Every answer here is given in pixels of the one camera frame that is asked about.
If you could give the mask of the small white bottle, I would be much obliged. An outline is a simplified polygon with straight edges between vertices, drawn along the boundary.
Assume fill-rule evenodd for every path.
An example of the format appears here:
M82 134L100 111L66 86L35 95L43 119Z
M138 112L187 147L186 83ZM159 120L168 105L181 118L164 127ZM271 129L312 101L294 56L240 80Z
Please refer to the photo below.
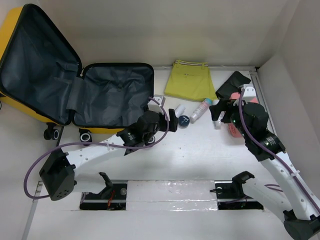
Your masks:
M215 100L213 100L212 104L215 106L215 105L218 104L218 102L219 102L219 100L218 100L218 99L215 99ZM213 122L214 128L215 128L216 130L220 130L220 129L221 129L222 124L223 124L223 123L222 123L222 119L223 119L224 115L225 115L225 112L222 111L222 112L220 113L218 119Z

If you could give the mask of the pink toiletry case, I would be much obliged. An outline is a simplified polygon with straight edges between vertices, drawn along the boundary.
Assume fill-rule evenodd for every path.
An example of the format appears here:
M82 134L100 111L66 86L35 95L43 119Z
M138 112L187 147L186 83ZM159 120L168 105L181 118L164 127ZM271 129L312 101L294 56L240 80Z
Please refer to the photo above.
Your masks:
M240 93L238 92L234 92L231 94L230 96L230 100L238 100L240 97ZM257 97L253 97L251 100L250 100L251 103L259 103L258 100L257 100ZM233 114L233 112L238 112L239 113L239 110L238 110L238 107L233 107L232 110L231 110L231 115ZM230 123L228 123L228 131L230 133L230 135L233 137L233 138L242 138L242 134L239 132L239 130L236 128L234 122L233 122L233 119L230 119Z

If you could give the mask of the white tube bottle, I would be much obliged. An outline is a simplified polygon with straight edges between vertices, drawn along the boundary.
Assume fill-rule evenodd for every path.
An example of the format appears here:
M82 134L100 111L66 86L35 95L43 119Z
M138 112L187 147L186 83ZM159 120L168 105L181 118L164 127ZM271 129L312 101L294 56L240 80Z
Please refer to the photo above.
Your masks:
M184 114L185 110L186 110L186 107L183 104L179 104L174 110L175 116L179 118Z

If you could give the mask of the black leather pouch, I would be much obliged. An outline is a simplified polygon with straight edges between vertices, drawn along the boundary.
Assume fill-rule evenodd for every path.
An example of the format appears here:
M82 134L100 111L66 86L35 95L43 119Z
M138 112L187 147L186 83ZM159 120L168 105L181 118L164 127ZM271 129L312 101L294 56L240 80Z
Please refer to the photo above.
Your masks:
M238 92L240 86L250 84L251 80L239 71L234 71L231 76L215 92L217 98L229 99L231 95Z

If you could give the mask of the yellow hard-shell suitcase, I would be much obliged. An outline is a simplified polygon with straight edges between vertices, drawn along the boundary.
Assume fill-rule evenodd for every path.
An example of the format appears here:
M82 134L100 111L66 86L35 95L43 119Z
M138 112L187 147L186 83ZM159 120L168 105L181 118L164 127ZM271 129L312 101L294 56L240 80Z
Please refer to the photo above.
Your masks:
M83 66L80 57L37 5L13 8L0 28L0 97L47 125L73 124L82 142L92 134L115 134L135 123L154 95L154 69L147 63Z

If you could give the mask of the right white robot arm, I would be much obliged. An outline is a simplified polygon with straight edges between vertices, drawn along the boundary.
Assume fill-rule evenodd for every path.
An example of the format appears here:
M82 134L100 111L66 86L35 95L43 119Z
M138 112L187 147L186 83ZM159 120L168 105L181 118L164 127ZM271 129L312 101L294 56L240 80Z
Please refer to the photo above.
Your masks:
M235 175L229 191L237 198L249 197L270 210L294 240L309 240L320 232L320 200L293 166L280 139L267 128L269 115L258 103L221 99L209 108L213 121L233 124L248 151L272 175L280 190L269 189L250 172Z

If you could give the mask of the yellow-green shorts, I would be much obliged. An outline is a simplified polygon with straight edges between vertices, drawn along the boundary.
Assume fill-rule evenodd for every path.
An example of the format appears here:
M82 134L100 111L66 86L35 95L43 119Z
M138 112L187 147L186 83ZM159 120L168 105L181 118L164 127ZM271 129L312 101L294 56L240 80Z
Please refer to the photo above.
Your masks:
M180 59L173 63L164 94L196 102L218 98L208 63Z

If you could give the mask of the white bottle pink-teal cap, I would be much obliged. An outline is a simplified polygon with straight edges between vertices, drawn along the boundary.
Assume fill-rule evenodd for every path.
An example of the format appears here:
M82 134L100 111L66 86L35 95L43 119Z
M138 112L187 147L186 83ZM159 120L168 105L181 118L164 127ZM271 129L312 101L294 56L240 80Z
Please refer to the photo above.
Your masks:
M198 120L203 113L212 105L212 100L209 98L205 98L202 103L192 112L190 115L190 122L193 124Z

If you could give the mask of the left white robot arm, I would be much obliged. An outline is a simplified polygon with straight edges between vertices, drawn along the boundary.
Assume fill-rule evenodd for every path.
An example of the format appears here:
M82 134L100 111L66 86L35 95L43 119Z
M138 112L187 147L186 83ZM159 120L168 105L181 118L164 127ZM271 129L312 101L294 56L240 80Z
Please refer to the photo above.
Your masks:
M68 196L80 183L79 175L92 166L153 147L151 140L158 131L176 132L179 121L174 109L168 112L166 117L148 110L136 123L104 141L89 142L86 147L69 152L53 150L39 171L49 198L59 201Z

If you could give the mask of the round dark blue tin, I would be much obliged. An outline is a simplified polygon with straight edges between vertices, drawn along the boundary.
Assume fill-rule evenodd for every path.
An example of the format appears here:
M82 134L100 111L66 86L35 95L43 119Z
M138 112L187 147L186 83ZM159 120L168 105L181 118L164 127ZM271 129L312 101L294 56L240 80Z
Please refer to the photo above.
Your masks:
M185 129L189 126L190 124L190 118L187 115L181 115L178 118L178 126L181 129Z

